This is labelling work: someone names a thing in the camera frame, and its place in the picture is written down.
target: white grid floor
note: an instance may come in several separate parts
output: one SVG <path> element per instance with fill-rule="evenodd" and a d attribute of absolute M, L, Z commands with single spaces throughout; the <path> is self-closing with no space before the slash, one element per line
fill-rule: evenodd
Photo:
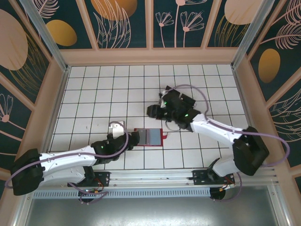
<path fill-rule="evenodd" d="M 106 139 L 110 121 L 125 121 L 134 128 L 163 128 L 163 147 L 135 147 L 117 161 L 95 166 L 98 170 L 208 167 L 218 157 L 232 155 L 225 145 L 185 130 L 169 131 L 164 121 L 149 118 L 146 108 L 158 103 L 166 85 L 192 84 L 210 100 L 209 117 L 227 125 L 246 128 L 245 113 L 230 65 L 139 65 L 72 67 L 56 122 L 50 152 L 78 149 Z M 206 105 L 190 88 L 178 89 Z M 177 130 L 174 123 L 169 127 Z"/>

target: grid tile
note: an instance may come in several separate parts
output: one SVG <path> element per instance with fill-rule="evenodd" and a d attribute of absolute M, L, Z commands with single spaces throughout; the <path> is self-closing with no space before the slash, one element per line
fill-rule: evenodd
<path fill-rule="evenodd" d="M 163 147 L 137 146 L 117 161 L 94 166 L 99 170 L 207 167 L 216 158 L 233 155 L 224 144 L 203 134 L 179 131 L 174 122 L 146 115 L 158 104 L 160 89 L 192 84 L 209 100 L 208 117 L 227 125 L 246 128 L 247 122 L 229 65 L 135 65 L 73 67 L 66 86 L 50 151 L 81 148 L 105 140 L 110 121 L 124 121 L 134 128 L 162 128 L 168 133 Z M 205 112 L 204 98 L 195 89 L 180 88 Z"/>

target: enclosure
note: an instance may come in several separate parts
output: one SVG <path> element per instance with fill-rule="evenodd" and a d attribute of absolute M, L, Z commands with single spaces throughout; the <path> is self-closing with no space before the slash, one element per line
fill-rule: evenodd
<path fill-rule="evenodd" d="M 1 225 L 300 225 L 300 15 L 300 0 L 2 1 Z M 287 159 L 242 174 L 238 198 L 213 202 L 210 185 L 189 178 L 232 149 L 146 113 L 166 86 L 181 84 L 205 93 L 209 118 L 284 139 Z M 206 111 L 196 89 L 177 90 Z M 110 175 L 99 203 L 81 205 L 67 183 L 22 196 L 4 187 L 29 149 L 85 147 L 106 139 L 111 121 L 167 138 L 93 166 Z M 284 157 L 279 140 L 262 139 L 266 163 Z M 234 179 L 227 198 L 239 191 Z"/>

